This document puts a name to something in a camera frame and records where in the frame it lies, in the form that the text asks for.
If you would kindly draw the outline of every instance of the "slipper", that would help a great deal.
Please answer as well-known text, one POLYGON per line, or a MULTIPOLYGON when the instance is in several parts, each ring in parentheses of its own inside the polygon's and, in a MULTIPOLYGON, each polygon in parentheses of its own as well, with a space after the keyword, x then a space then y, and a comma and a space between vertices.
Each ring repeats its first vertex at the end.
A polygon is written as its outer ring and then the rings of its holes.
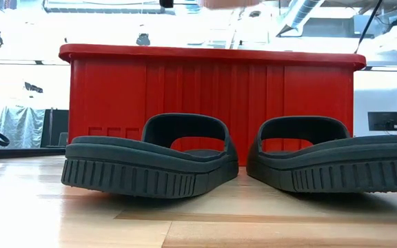
POLYGON ((350 138, 332 118, 290 116, 261 125, 247 174, 289 192, 397 192, 397 135, 350 138), (297 138, 313 146, 297 152, 264 152, 268 138, 297 138))
POLYGON ((238 174, 238 156, 226 125, 198 114, 154 116, 143 128, 142 141, 77 137, 66 147, 65 157, 64 185, 149 198, 197 196, 238 174), (183 137, 216 138, 225 148, 170 149, 183 137))

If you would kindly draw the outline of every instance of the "desk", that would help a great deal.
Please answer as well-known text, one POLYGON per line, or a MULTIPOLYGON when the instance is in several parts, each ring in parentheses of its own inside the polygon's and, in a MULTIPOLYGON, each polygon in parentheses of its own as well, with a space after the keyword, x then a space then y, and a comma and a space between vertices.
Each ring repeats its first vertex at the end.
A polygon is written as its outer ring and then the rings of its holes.
POLYGON ((397 247, 397 194, 299 195, 241 168, 196 198, 60 183, 64 157, 0 160, 0 247, 397 247))

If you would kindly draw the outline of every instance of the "sole tread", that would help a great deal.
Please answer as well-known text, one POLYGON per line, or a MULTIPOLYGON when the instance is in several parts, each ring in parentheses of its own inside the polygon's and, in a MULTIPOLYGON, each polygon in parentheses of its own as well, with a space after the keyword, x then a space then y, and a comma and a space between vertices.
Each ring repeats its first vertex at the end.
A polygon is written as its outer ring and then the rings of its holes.
POLYGON ((67 159, 61 181, 64 185, 114 194, 150 198, 183 198, 204 194, 238 174, 238 164, 224 165, 208 174, 165 172, 136 165, 67 159))
POLYGON ((289 192, 397 192, 397 161, 314 165, 286 171, 252 164, 248 165, 247 171, 250 176, 272 187, 277 187, 274 178, 279 178, 281 182, 288 181, 289 183, 281 183, 284 186, 279 185, 277 188, 289 192))

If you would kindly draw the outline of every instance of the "white wall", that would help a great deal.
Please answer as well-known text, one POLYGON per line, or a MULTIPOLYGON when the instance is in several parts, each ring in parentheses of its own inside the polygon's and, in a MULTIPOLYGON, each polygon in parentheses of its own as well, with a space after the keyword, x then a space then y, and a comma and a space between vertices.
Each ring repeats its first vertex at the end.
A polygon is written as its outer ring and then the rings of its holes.
POLYGON ((397 112, 397 72, 355 72, 354 82, 354 135, 387 134, 369 131, 367 113, 397 112))
POLYGON ((0 104, 67 110, 69 100, 69 65, 0 65, 0 104), (43 93, 27 91, 24 82, 41 87, 43 93))
MULTIPOLYGON (((386 134, 369 131, 367 113, 397 112, 397 72, 356 72, 354 87, 354 135, 386 134)), ((69 65, 0 65, 1 103, 37 109, 68 109, 69 99, 69 65), (42 87, 44 93, 27 92, 24 82, 42 87)))

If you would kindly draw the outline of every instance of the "computer monitor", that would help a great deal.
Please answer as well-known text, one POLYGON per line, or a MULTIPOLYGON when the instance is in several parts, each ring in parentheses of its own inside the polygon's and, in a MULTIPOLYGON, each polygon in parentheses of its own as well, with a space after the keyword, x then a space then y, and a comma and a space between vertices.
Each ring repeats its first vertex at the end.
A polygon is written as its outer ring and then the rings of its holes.
POLYGON ((369 112, 370 131, 397 131, 397 112, 369 112))

